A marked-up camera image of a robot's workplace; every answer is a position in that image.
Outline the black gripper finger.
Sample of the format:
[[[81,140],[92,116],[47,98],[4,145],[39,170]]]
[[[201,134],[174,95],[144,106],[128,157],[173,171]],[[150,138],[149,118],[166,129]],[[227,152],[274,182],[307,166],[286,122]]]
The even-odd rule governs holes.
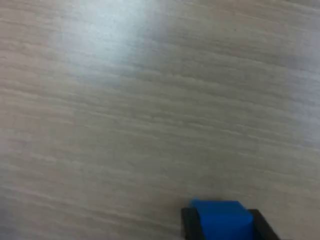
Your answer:
[[[253,240],[279,240],[279,236],[258,209],[248,211],[253,217]]]
[[[205,240],[198,211],[194,207],[184,207],[180,211],[181,236],[184,240]]]

